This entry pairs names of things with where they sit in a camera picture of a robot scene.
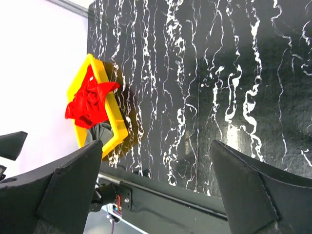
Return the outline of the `red t-shirt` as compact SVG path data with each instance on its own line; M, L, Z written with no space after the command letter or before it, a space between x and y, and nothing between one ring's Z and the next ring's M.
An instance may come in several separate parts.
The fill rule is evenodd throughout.
M117 82L98 83L89 65L81 87L74 94L73 101L66 107L65 118L73 119L76 126L85 129L107 121L106 96L119 87Z

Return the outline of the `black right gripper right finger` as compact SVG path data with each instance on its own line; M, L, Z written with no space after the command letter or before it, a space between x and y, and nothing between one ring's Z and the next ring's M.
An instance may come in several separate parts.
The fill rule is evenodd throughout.
M215 176L233 234L310 234L312 181L214 140Z

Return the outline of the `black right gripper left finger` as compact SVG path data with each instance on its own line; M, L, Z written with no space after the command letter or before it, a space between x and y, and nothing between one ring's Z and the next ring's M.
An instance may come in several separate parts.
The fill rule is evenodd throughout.
M81 234L102 157L102 142L88 145L0 183L2 234Z

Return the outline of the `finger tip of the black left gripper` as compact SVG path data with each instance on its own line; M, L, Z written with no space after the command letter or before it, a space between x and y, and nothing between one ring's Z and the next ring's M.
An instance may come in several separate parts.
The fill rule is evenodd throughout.
M27 138L23 131L0 136L0 156L9 160L16 160Z

